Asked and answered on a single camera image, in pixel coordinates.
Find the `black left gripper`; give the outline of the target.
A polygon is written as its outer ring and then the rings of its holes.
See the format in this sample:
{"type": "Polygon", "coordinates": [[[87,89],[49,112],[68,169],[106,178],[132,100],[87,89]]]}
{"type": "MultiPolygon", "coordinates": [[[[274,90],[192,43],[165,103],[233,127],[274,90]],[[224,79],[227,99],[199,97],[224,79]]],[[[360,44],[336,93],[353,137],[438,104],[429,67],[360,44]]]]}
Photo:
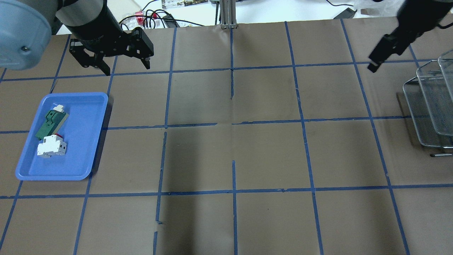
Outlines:
{"type": "Polygon", "coordinates": [[[150,70],[150,58],[154,56],[152,41],[141,27],[129,33],[123,31],[107,7],[93,21],[69,30],[74,35],[70,40],[70,54],[84,68],[98,68],[110,76],[110,66],[104,58],[124,55],[139,59],[150,70]]]}

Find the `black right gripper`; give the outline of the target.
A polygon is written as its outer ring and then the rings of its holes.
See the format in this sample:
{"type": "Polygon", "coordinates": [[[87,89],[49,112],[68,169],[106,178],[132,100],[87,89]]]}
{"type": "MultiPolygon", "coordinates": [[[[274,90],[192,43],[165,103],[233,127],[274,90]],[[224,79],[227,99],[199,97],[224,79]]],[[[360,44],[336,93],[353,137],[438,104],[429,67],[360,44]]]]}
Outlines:
{"type": "Polygon", "coordinates": [[[398,26],[390,34],[384,34],[369,54],[367,69],[376,73],[380,66],[393,55],[401,55],[418,37],[430,30],[430,21],[416,15],[398,15],[398,26]]]}

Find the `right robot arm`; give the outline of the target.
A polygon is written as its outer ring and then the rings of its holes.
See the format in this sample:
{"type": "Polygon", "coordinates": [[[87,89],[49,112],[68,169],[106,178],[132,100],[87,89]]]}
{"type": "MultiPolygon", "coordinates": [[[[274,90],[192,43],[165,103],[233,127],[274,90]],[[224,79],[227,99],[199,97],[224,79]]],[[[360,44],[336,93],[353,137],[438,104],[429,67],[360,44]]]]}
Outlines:
{"type": "Polygon", "coordinates": [[[405,0],[398,9],[397,27],[384,34],[369,54],[368,70],[375,73],[393,55],[401,55],[417,38],[435,28],[448,29],[440,22],[452,10],[451,0],[405,0]]]}

